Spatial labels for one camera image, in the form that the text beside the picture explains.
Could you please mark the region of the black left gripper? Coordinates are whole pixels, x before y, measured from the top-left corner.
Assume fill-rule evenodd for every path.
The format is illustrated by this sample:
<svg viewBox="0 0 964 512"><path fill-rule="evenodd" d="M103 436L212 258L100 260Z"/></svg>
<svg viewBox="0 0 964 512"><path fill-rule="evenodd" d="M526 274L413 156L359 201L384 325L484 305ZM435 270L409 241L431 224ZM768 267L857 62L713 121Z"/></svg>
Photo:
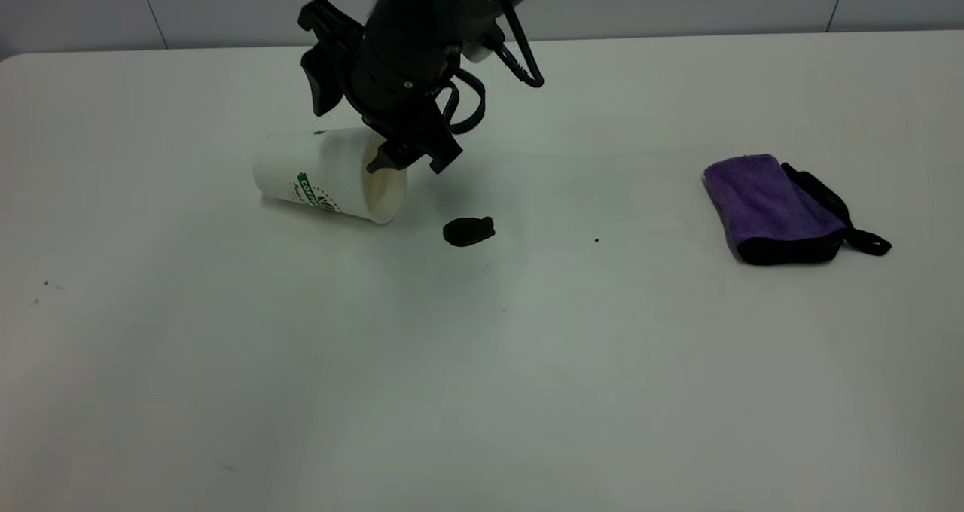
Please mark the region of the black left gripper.
<svg viewBox="0 0 964 512"><path fill-rule="evenodd" d="M383 137L366 172L406 170L423 157L443 172L460 154L458 135L478 127L486 89L461 66L462 47L434 37L422 8L379 0L365 23L328 0L303 5L299 25L316 37L300 58L316 117L347 101Z"/></svg>

